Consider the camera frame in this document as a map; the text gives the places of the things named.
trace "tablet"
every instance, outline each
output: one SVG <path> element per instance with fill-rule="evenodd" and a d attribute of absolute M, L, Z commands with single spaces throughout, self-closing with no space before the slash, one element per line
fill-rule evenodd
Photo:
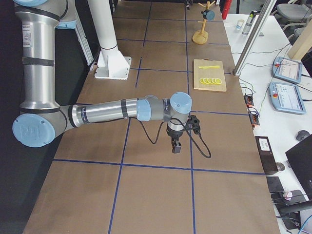
<path fill-rule="evenodd" d="M 299 84 L 301 81 L 302 63 L 289 58 L 277 57 L 274 61 L 272 73 L 276 78 Z"/>
<path fill-rule="evenodd" d="M 276 110 L 299 115 L 306 113 L 298 86 L 295 84 L 271 82 L 269 92 Z"/>

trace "label sticker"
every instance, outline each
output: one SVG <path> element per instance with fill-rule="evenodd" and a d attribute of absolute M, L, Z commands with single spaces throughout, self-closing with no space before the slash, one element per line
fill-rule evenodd
<path fill-rule="evenodd" d="M 23 47 L 33 47 L 33 26 L 24 24 L 22 26 L 23 29 Z"/>
<path fill-rule="evenodd" d="M 268 140 L 259 138 L 259 143 L 262 151 L 270 151 Z"/>

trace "white pole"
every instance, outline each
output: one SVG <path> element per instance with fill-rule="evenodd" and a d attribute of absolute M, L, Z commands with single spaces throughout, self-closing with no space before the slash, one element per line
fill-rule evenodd
<path fill-rule="evenodd" d="M 124 57 L 117 47 L 108 0 L 88 0 L 97 37 L 101 46 L 96 78 L 127 79 L 131 58 Z"/>
<path fill-rule="evenodd" d="M 255 40 L 257 39 L 257 36 L 259 34 L 259 32 L 261 31 L 263 25 L 265 24 L 265 21 L 267 20 L 268 16 L 270 15 L 274 4 L 276 3 L 276 0 L 266 0 L 266 2 L 264 3 L 264 6 L 261 10 L 261 13 L 259 15 L 259 18 L 257 20 L 257 22 L 255 23 L 252 31 L 250 32 L 250 36 L 246 42 L 246 45 L 243 49 L 242 54 L 240 55 L 237 65 L 234 68 L 234 75 L 235 76 L 239 76 L 242 69 L 243 69 L 243 65 L 245 64 L 245 61 L 247 59 L 247 56 L 249 55 Z"/>

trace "brown paper surface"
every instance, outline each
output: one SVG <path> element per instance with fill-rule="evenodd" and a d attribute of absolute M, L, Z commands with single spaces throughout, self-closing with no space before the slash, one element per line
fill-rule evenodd
<path fill-rule="evenodd" d="M 207 23 L 211 44 L 185 41 L 198 24 L 191 20 L 202 20 L 202 9 L 120 1 L 114 27 L 119 50 L 133 57 L 129 77 L 103 80 L 90 74 L 78 103 L 189 91 L 191 114 L 200 120 L 212 158 L 200 155 L 185 133 L 181 153 L 172 154 L 166 124 L 156 145 L 135 119 L 130 125 L 120 120 L 72 129 L 63 136 L 25 234 L 98 234 L 110 227 L 111 234 L 278 233 L 265 176 L 251 175 L 263 170 L 239 80 L 230 75 L 234 62 L 218 6 L 210 8 L 215 19 Z M 147 39 L 157 41 L 144 42 L 148 16 Z M 194 90 L 194 59 L 222 61 L 227 92 Z M 160 123 L 144 123 L 153 140 Z"/>

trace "light blue joint cap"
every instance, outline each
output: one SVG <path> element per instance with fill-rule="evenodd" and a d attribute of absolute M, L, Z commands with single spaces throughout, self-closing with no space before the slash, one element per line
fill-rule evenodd
<path fill-rule="evenodd" d="M 13 122 L 12 130 L 16 139 L 29 147 L 44 146 L 55 138 L 52 124 L 35 114 L 18 116 Z"/>
<path fill-rule="evenodd" d="M 76 20 L 60 22 L 57 26 L 57 29 L 75 29 L 76 28 Z"/>
<path fill-rule="evenodd" d="M 41 4 L 44 4 L 48 0 L 13 0 L 13 1 L 22 6 L 32 7 L 32 6 L 39 6 Z"/>
<path fill-rule="evenodd" d="M 192 109 L 192 98 L 183 92 L 177 92 L 170 98 L 170 104 L 175 111 L 188 114 Z"/>
<path fill-rule="evenodd" d="M 136 102 L 136 117 L 140 121 L 149 121 L 152 116 L 152 110 L 148 100 L 143 99 Z"/>

